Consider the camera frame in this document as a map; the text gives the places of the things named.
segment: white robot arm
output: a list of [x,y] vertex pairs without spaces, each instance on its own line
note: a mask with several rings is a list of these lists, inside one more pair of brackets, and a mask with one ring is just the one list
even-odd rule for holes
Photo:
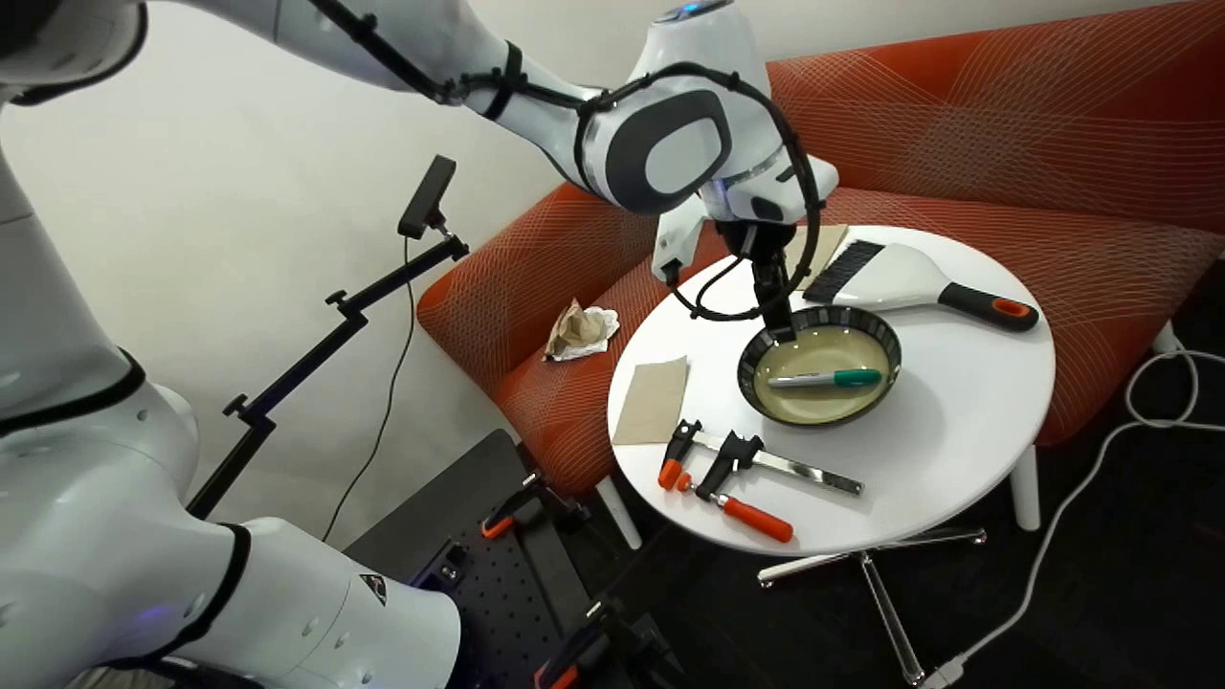
[[[794,226],[813,210],[794,184],[813,167],[738,92],[765,92],[765,68],[729,0],[658,21],[617,92],[551,76],[464,0],[189,5],[325,68],[466,104],[640,216],[702,201],[718,224]],[[119,72],[145,32],[138,0],[6,0],[0,107]],[[295,689],[447,680],[447,599],[283,520],[194,520],[194,449],[193,411],[98,327],[0,155],[0,685],[166,651]]]

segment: wire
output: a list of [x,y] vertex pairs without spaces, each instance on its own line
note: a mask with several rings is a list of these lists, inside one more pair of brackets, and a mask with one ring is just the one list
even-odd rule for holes
[[402,366],[406,366],[406,361],[410,361],[415,333],[419,333],[415,284],[406,289],[406,294],[410,294],[410,329],[406,329],[406,341],[402,341],[402,349],[399,349],[399,355],[396,355],[396,366],[392,366],[392,377],[388,377],[382,419],[380,419],[373,453],[367,453],[367,461],[362,465],[362,471],[348,480],[346,494],[339,499],[335,517],[330,517],[330,523],[325,523],[323,535],[318,535],[323,544],[330,544],[330,535],[335,535],[335,527],[339,527],[339,520],[343,520],[343,515],[346,515],[357,481],[362,481],[362,480],[373,471],[373,465],[380,461],[380,449],[382,449],[382,435],[388,435],[388,424],[392,424],[392,411],[396,411],[399,377],[402,377]]
[[977,638],[974,647],[967,647],[961,655],[955,655],[947,666],[938,666],[938,670],[923,680],[923,689],[958,685],[958,680],[967,678],[967,664],[968,664],[974,655],[982,655],[984,647],[991,647],[1000,634],[1006,634],[1006,633],[1030,613],[1033,589],[1039,589],[1039,580],[1043,580],[1043,568],[1046,568],[1046,555],[1049,555],[1049,544],[1056,541],[1056,527],[1062,527],[1063,515],[1076,507],[1076,499],[1104,476],[1106,455],[1112,455],[1112,449],[1116,449],[1118,435],[1126,435],[1126,434],[1135,434],[1135,428],[1225,434],[1225,424],[1192,421],[1192,412],[1197,411],[1197,363],[1194,363],[1194,361],[1206,361],[1206,363],[1223,363],[1223,366],[1225,366],[1225,355],[1214,355],[1214,352],[1204,352],[1204,349],[1183,349],[1183,346],[1181,346],[1174,355],[1181,355],[1181,361],[1187,363],[1187,372],[1192,372],[1192,396],[1187,396],[1183,412],[1181,412],[1181,419],[1149,419],[1149,412],[1136,411],[1135,396],[1136,396],[1136,382],[1146,379],[1146,372],[1149,372],[1152,363],[1171,361],[1171,355],[1149,355],[1149,361],[1129,377],[1126,396],[1122,396],[1129,421],[1116,424],[1116,428],[1104,435],[1093,471],[1076,481],[1076,489],[1074,489],[1074,494],[1062,500],[1062,511],[1052,515],[1052,520],[1049,520],[1049,527],[1046,527],[1046,535],[1043,535],[1043,549],[1039,549],[1039,555],[1033,555],[1033,568],[1030,568],[1028,592],[1023,592],[1020,610],[1014,610],[1000,628],[991,628],[984,638]]

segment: floor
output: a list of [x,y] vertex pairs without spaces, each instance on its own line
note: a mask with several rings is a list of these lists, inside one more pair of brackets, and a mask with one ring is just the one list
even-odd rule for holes
[[[1225,352],[1225,270],[1187,301],[1174,333],[1192,349]],[[1149,412],[1174,412],[1187,363],[1159,363],[1136,386]],[[1225,366],[1204,366],[1204,421],[1225,421]],[[1126,421],[1106,411],[1093,434],[1043,455],[1046,523],[1093,471],[1104,435]],[[650,613],[684,670],[684,685],[909,685],[854,558],[774,589],[753,576],[765,558],[695,544],[658,523],[646,555],[627,558],[609,520],[568,535],[594,592]],[[1043,535],[1010,520],[1006,489],[967,515],[988,544],[875,555],[926,670],[961,655],[1028,589]],[[1062,520],[1033,606],[1020,628],[988,645],[961,685],[988,689],[1217,689],[1225,678],[1225,435],[1136,428],[1112,444],[1093,489]]]

